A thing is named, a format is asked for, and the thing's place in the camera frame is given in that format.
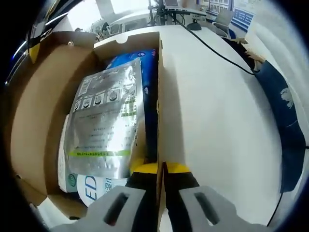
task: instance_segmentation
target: table surface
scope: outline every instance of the table surface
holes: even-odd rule
[[[233,202],[240,217],[267,225],[279,199],[281,143],[270,105],[257,80],[178,25],[129,31],[100,41],[95,47],[112,40],[123,43],[128,35],[150,31],[159,31],[163,44],[163,159],[185,163],[200,185],[214,188]],[[250,71],[218,35],[207,28],[195,33]]]

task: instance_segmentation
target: blue package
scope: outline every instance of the blue package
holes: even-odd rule
[[[143,87],[145,129],[147,143],[147,159],[149,162],[157,160],[157,129],[158,115],[156,102],[158,99],[158,57],[156,50],[145,50],[116,56],[106,69],[125,64],[136,58],[141,61],[141,80]]]

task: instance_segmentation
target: white table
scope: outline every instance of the white table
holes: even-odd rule
[[[185,163],[252,223],[270,220],[281,186],[281,144],[270,105],[254,76],[218,57],[181,26],[159,31],[165,75],[161,145],[167,161]],[[207,28],[195,32],[208,45],[250,71],[243,59]]]

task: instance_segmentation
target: silver foil bag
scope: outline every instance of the silver foil bag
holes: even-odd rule
[[[85,77],[70,110],[65,137],[70,170],[128,177],[137,124],[143,118],[139,58]]]

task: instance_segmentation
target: gray chair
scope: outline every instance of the gray chair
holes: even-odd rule
[[[216,27],[215,32],[222,37],[230,37],[228,29],[233,17],[233,11],[223,8],[212,23]]]

